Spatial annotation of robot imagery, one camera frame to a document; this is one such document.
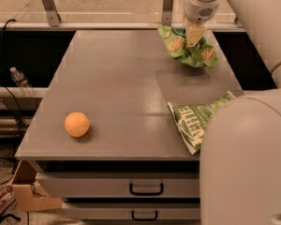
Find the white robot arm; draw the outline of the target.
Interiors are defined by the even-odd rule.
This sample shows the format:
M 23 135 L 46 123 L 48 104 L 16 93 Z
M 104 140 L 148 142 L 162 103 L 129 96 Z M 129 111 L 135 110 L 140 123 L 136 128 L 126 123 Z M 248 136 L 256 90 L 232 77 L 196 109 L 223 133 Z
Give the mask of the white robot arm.
M 185 0 L 188 20 L 218 0 Z M 200 150 L 201 225 L 281 225 L 281 0 L 228 0 L 275 89 L 238 97 L 210 120 Z

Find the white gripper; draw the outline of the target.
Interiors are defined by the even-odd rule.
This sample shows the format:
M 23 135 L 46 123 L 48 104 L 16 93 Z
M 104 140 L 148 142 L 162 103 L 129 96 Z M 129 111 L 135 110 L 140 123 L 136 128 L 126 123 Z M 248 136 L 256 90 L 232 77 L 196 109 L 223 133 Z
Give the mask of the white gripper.
M 210 21 L 220 4 L 220 0 L 200 1 L 184 0 L 184 15 L 188 22 L 185 25 L 186 46 L 196 46 L 203 37 L 206 27 L 204 22 Z

